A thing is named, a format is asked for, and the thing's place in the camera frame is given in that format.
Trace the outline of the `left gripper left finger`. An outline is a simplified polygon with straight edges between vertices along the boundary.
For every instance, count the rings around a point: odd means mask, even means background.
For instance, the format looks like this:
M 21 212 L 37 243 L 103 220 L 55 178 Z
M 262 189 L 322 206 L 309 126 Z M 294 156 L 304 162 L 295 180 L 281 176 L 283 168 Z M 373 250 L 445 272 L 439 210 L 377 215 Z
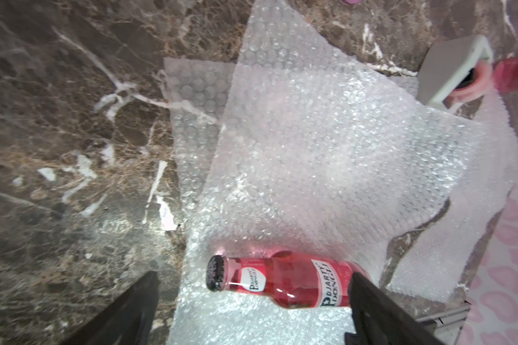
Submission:
M 158 274 L 149 271 L 63 344 L 147 344 L 159 301 Z

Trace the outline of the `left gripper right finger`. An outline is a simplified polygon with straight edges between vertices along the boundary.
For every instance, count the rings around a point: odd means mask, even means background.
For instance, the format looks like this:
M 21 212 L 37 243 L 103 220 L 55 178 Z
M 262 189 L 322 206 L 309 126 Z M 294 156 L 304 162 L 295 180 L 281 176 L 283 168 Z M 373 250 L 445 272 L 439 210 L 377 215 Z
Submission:
M 346 344 L 442 343 L 361 273 L 353 273 L 348 295 L 355 331 L 345 333 Z

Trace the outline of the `white tape dispenser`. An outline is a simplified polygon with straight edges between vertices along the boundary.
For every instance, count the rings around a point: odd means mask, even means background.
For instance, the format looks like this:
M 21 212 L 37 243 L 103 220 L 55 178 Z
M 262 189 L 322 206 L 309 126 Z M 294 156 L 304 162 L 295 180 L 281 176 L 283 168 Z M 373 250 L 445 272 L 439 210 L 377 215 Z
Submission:
M 425 106 L 456 112 L 490 88 L 493 61 L 490 43 L 481 34 L 433 44 L 417 75 L 417 100 Z

